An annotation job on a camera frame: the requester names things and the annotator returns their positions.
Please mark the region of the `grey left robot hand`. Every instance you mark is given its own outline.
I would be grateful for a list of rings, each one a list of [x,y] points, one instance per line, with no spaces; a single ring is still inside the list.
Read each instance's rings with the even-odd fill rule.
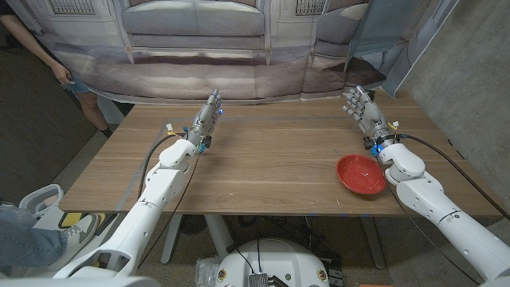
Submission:
[[[215,89],[186,132],[186,139],[196,146],[199,153],[210,147],[214,125],[222,113],[222,98]]]

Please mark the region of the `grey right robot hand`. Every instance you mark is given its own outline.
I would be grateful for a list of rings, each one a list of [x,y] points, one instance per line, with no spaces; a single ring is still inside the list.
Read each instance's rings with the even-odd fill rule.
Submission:
[[[364,90],[357,85],[348,92],[343,92],[342,96],[347,99],[343,110],[354,119],[373,147],[381,151],[397,142],[394,129],[375,103],[375,91]]]

